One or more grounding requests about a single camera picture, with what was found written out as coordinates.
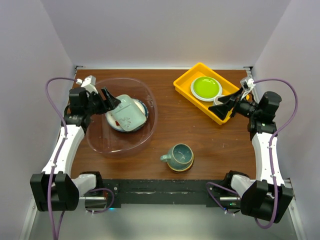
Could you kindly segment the pale green rectangular dish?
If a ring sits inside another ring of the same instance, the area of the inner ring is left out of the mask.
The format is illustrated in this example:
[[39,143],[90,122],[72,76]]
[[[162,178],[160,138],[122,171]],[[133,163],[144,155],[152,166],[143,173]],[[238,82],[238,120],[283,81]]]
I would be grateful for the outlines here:
[[132,132],[137,127],[144,124],[146,121],[145,114],[140,111],[138,106],[127,94],[122,94],[116,97],[121,101],[120,105],[109,112],[125,130],[125,132]]

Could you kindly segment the blue floral plate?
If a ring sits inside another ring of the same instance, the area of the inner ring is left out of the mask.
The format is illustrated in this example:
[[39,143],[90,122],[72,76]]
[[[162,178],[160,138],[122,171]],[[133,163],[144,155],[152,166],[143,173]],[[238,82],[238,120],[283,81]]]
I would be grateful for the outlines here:
[[139,100],[139,103],[141,104],[142,108],[143,108],[143,113],[145,115],[145,122],[144,122],[144,125],[147,123],[148,121],[148,118],[149,118],[149,110],[148,110],[148,107],[146,106],[145,103],[143,103],[141,100]]

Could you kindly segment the teal glazed mug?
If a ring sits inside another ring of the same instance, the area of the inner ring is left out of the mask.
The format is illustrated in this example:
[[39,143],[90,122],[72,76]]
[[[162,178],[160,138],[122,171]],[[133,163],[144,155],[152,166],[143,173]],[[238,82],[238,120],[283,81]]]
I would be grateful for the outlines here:
[[194,153],[192,149],[184,143],[174,145],[167,154],[160,157],[162,162],[168,163],[172,167],[178,166],[179,168],[189,166],[193,159]]

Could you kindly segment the yellow rimmed dark bowl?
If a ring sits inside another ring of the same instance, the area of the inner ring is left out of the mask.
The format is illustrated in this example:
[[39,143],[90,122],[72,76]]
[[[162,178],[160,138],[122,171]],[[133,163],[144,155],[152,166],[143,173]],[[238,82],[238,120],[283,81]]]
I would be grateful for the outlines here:
[[168,167],[176,173],[183,173],[189,171],[192,168],[193,164],[194,159],[191,159],[190,161],[184,163],[173,160],[167,163]]

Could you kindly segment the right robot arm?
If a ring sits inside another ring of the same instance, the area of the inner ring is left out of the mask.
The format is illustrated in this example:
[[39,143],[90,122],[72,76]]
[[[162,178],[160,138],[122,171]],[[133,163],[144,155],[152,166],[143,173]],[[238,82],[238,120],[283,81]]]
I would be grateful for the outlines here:
[[240,198],[240,211],[256,220],[277,224],[293,199],[293,190],[285,186],[277,157],[278,130],[274,118],[282,98],[267,91],[259,102],[247,100],[243,89],[220,96],[208,109],[220,119],[227,114],[247,117],[247,130],[255,153],[256,179],[238,171],[229,171],[218,186],[230,197]]

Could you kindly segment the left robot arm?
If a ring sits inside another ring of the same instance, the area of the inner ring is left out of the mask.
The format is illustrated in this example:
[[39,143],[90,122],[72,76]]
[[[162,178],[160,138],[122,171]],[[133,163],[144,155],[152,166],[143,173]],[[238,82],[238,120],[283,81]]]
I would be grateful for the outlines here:
[[65,107],[60,136],[56,147],[41,173],[33,174],[30,187],[37,209],[41,212],[74,211],[79,198],[90,193],[99,196],[104,190],[98,171],[82,172],[70,177],[77,149],[85,137],[93,115],[103,115],[120,104],[107,88],[89,92],[84,87],[69,91],[69,103]]

